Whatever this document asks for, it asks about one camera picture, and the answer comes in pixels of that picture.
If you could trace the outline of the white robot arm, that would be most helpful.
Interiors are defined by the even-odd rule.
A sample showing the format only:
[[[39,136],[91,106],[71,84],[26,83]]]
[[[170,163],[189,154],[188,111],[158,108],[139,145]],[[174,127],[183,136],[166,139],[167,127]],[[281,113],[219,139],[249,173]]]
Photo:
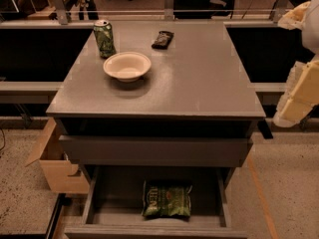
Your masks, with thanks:
[[[319,0],[298,5],[280,18],[278,26],[299,29],[302,46],[315,54],[310,62],[295,62],[276,107],[273,122],[280,127],[292,127],[319,105]]]

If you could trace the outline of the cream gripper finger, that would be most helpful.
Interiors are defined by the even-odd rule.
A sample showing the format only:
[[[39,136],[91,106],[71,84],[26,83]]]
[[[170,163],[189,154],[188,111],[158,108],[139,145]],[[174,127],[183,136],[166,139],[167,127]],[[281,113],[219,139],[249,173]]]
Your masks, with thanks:
[[[310,5],[310,2],[304,2],[284,14],[278,21],[278,26],[287,29],[303,29],[303,23],[305,19],[305,13]]]
[[[296,62],[286,81],[286,90],[276,108],[273,122],[280,127],[300,123],[319,104],[319,61]]]

